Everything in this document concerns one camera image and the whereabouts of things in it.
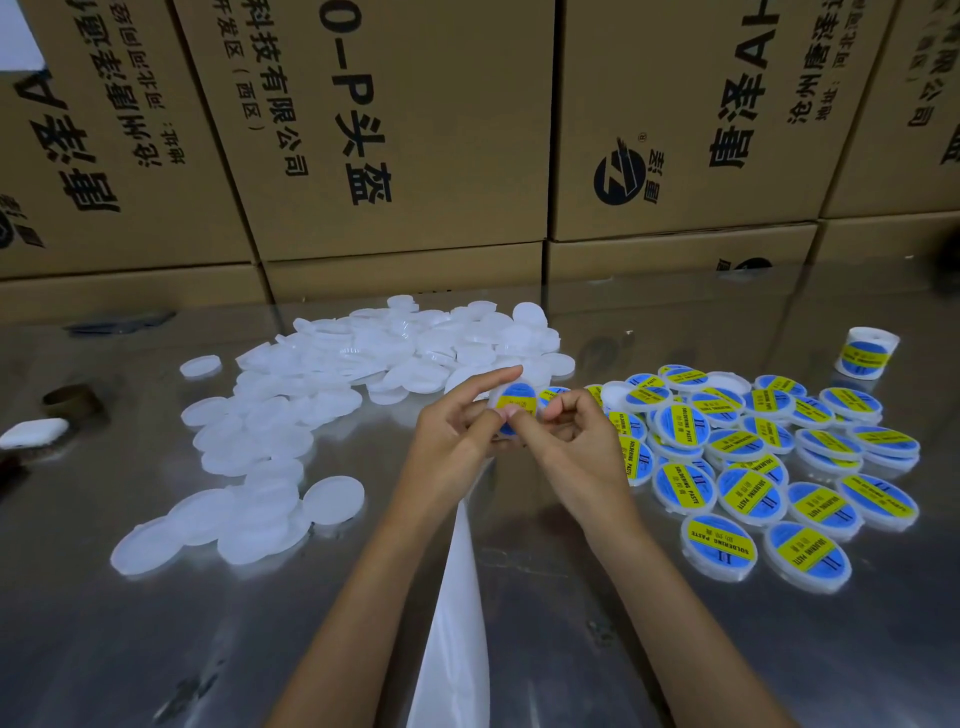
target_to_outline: forearm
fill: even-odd
[[[300,661],[268,728],[373,725],[396,630],[430,523],[392,506]]]
[[[593,529],[588,539],[680,728],[796,725],[639,521]]]

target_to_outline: left hand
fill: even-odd
[[[393,515],[426,518],[430,528],[437,528],[467,494],[484,460],[518,446],[516,440],[492,442],[506,415],[489,408],[486,400],[474,400],[522,372],[516,366],[472,376],[421,410],[394,491]]]

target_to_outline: white plastic sheet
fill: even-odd
[[[489,728],[490,662],[463,501],[446,557],[407,728]]]

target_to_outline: finger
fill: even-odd
[[[458,384],[445,395],[443,395],[437,404],[445,411],[464,407],[477,399],[478,395],[484,392],[490,392],[494,387],[513,381],[523,374],[523,367],[506,367],[505,369],[494,369],[492,372],[486,372],[482,375],[473,375],[462,384]]]

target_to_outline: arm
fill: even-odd
[[[393,500],[266,725],[373,725],[400,613],[427,544],[473,484],[504,415],[473,399],[521,369],[473,376],[417,420]]]
[[[643,527],[616,431],[590,394],[553,399],[547,427],[506,410],[620,594],[677,725],[795,726]]]

